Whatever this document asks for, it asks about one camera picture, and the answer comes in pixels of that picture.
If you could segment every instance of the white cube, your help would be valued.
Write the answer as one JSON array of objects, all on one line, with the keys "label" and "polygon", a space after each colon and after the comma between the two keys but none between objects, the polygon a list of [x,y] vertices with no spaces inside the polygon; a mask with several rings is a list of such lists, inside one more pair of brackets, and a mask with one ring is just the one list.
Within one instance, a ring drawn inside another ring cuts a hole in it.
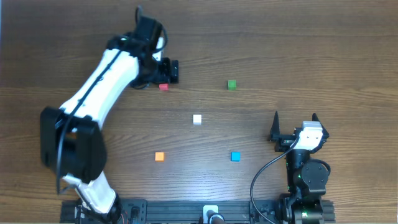
[{"label": "white cube", "polygon": [[193,115],[193,124],[201,124],[201,114]]}]

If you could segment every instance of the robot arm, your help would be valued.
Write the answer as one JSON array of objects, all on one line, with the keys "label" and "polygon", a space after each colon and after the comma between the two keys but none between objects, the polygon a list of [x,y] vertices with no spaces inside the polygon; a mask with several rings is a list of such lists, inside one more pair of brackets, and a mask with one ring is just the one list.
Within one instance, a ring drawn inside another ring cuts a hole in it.
[{"label": "robot arm", "polygon": [[162,58],[166,43],[162,24],[141,16],[134,32],[108,42],[98,67],[72,98],[40,115],[42,162],[57,174],[57,191],[62,177],[82,199],[83,213],[103,223],[116,223],[122,208],[103,172],[101,128],[128,84],[178,83],[178,61]]}]

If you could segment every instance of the pink cube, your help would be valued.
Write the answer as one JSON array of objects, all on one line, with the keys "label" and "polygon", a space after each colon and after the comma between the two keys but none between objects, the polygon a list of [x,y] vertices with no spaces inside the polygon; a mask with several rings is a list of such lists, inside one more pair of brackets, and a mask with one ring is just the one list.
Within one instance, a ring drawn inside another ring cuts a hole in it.
[{"label": "pink cube", "polygon": [[163,91],[169,90],[169,84],[159,84],[159,89]]}]

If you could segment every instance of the small block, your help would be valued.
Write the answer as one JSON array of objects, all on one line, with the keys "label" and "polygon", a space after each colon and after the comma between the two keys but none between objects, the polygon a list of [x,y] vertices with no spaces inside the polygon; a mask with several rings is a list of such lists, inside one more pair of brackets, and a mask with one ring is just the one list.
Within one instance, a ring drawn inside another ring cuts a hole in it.
[{"label": "small block", "polygon": [[228,80],[228,89],[236,90],[236,80]]},{"label": "small block", "polygon": [[159,89],[163,91],[169,90],[169,84],[159,84]]},{"label": "small block", "polygon": [[193,115],[193,124],[201,124],[201,114]]},{"label": "small block", "polygon": [[155,152],[155,161],[163,162],[164,161],[164,152]]},{"label": "small block", "polygon": [[231,152],[231,161],[239,162],[241,160],[241,152]]}]

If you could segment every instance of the tabletop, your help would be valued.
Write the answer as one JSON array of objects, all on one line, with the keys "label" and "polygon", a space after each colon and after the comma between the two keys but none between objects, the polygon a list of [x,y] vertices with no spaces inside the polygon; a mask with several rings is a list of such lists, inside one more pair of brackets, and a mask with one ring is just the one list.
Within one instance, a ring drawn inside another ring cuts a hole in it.
[{"label": "tabletop", "polygon": [[[3,0],[0,222],[58,222],[77,198],[58,196],[40,161],[39,115],[80,89],[139,4],[166,27],[180,83],[127,87],[109,112],[104,171],[122,198],[249,200],[279,155],[267,141],[275,111],[284,134],[317,113],[330,138],[313,157],[331,165],[323,198],[336,220],[397,221],[397,1]],[[254,195],[286,187],[278,161]]]}]

